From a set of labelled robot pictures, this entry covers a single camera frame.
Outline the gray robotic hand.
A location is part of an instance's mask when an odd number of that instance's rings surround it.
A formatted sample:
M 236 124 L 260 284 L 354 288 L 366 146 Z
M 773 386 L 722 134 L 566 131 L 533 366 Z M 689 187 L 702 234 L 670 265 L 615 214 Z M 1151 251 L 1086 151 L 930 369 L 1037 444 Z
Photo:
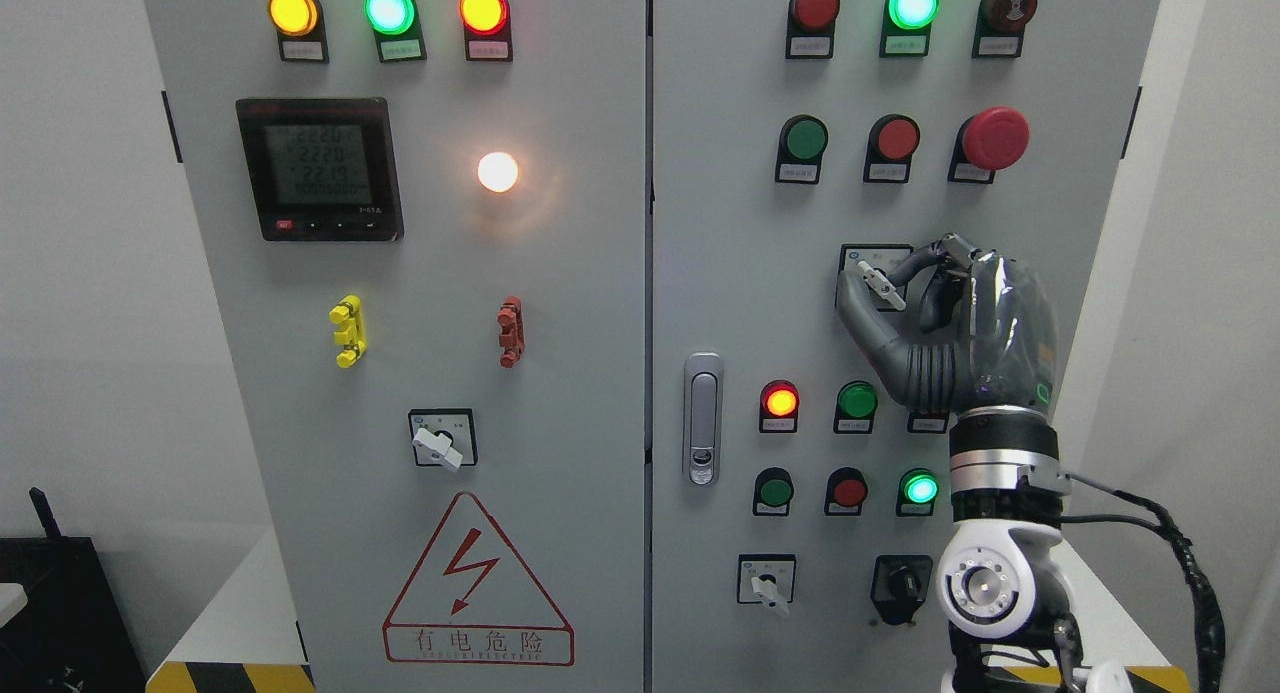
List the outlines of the gray robotic hand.
M 902 337 L 869 300 L 852 270 L 836 283 L 836 309 L 890 397 L 913 411 L 965 414 L 1025 409 L 1047 418 L 1057 380 L 1053 306 L 1037 274 L 1014 257 L 982 250 L 957 233 L 910 254 L 890 274 L 906 284 L 934 270 L 920 297 L 924 333 L 954 327 L 946 343 Z

